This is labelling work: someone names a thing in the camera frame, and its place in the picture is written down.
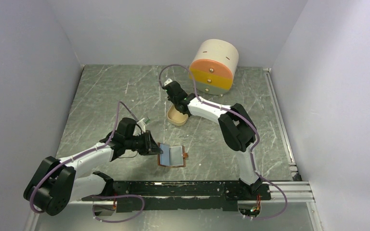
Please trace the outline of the beige oval card tray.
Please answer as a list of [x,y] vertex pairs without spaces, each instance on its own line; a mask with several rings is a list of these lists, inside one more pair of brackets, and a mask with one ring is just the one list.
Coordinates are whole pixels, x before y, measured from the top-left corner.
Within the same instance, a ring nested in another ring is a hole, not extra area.
[[182,114],[181,112],[176,110],[173,104],[170,106],[166,116],[167,120],[175,126],[183,126],[189,118],[188,115]]

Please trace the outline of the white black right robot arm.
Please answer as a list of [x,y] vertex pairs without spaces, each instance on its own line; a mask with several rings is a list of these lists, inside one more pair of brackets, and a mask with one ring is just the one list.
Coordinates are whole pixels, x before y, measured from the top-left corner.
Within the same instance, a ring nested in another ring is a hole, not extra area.
[[239,103],[222,105],[195,93],[188,94],[177,81],[170,78],[165,82],[159,81],[159,84],[178,113],[199,116],[219,125],[226,145],[236,152],[241,194],[246,199],[253,199],[259,193],[263,180],[259,176],[253,150],[258,144],[259,135],[245,108]]

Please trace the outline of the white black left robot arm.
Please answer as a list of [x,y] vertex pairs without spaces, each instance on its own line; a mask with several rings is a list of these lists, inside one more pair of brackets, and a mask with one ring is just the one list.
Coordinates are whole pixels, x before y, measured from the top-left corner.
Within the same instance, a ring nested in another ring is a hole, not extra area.
[[105,138],[77,154],[42,160],[23,198],[36,213],[59,214],[69,202],[93,196],[108,200],[115,195],[114,180],[105,173],[85,173],[104,163],[112,162],[127,150],[139,155],[158,155],[163,151],[154,141],[142,120],[124,117]]

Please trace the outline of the brown leather card holder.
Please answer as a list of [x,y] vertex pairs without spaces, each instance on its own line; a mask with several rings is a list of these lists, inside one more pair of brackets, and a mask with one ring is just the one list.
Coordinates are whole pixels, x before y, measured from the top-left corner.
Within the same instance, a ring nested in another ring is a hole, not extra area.
[[162,153],[158,155],[158,165],[168,168],[186,167],[186,159],[188,154],[183,145],[169,146],[163,143],[158,143]]

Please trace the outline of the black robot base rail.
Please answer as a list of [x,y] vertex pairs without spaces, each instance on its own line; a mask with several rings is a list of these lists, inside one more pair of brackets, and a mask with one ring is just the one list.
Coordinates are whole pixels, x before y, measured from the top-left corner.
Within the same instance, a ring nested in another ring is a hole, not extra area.
[[241,201],[270,200],[268,184],[249,189],[239,180],[212,181],[122,181],[116,180],[112,195],[117,212],[144,210],[221,209],[238,211]]

